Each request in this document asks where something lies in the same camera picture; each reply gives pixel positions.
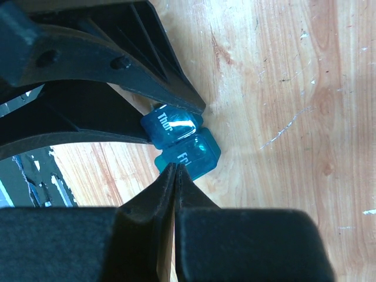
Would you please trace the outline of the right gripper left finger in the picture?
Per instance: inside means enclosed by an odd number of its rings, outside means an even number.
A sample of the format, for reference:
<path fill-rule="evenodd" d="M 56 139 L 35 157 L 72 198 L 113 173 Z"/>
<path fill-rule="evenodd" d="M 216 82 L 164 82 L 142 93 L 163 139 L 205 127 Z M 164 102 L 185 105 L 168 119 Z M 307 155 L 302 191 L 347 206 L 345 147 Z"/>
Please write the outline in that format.
<path fill-rule="evenodd" d="M 120 207 L 1 209 L 1 280 L 169 281 L 175 173 Z"/>

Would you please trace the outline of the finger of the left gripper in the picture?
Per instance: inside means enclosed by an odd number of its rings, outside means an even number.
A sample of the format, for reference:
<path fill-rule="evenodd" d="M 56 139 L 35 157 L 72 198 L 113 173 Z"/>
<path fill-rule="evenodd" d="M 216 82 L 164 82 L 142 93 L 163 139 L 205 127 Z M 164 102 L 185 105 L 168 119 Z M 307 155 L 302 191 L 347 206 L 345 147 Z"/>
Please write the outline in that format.
<path fill-rule="evenodd" d="M 1 81 L 54 80 L 112 83 L 194 113 L 206 107 L 149 1 L 2 1 Z"/>
<path fill-rule="evenodd" d="M 67 143 L 149 144 L 142 117 L 106 83 L 47 83 L 35 100 L 1 117 L 1 159 Z"/>

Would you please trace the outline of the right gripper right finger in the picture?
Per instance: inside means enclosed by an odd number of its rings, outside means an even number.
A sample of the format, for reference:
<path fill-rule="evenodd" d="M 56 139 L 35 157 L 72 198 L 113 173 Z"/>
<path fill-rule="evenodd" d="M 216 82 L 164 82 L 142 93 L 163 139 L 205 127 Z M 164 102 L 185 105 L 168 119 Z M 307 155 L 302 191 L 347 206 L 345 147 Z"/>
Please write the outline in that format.
<path fill-rule="evenodd" d="M 225 209 L 192 181 L 175 178 L 179 281 L 334 281 L 311 217 L 296 209 Z"/>

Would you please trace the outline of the teal pill box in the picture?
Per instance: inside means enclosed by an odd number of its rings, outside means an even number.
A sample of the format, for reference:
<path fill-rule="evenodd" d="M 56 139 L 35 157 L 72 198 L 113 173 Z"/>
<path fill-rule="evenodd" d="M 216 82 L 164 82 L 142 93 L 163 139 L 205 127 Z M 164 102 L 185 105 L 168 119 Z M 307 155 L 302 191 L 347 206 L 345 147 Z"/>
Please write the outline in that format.
<path fill-rule="evenodd" d="M 140 121 L 161 154 L 155 165 L 162 172 L 169 163 L 183 164 L 192 180 L 216 168 L 221 150 L 201 115 L 163 105 Z"/>

